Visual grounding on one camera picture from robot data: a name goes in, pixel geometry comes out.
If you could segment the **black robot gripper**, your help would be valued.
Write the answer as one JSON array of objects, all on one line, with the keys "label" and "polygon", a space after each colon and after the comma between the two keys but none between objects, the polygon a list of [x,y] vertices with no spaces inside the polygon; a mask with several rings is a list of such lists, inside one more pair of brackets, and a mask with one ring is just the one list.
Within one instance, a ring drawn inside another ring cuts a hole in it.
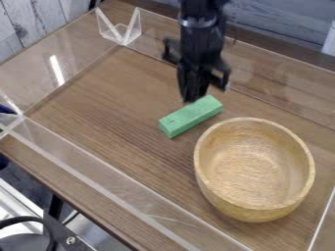
[{"label": "black robot gripper", "polygon": [[179,27],[179,39],[165,38],[163,59],[177,65],[183,101],[194,102],[206,95],[210,85],[223,91],[229,87],[233,69],[222,57],[227,20],[183,19]]}]

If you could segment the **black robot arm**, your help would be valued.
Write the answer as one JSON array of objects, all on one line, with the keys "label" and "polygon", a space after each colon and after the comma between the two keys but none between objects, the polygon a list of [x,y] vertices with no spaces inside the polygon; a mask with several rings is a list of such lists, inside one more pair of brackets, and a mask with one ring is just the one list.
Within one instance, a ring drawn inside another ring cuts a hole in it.
[{"label": "black robot arm", "polygon": [[222,57],[230,0],[181,0],[178,40],[166,37],[163,59],[177,65],[177,78],[185,102],[207,94],[209,86],[229,88],[231,66]]}]

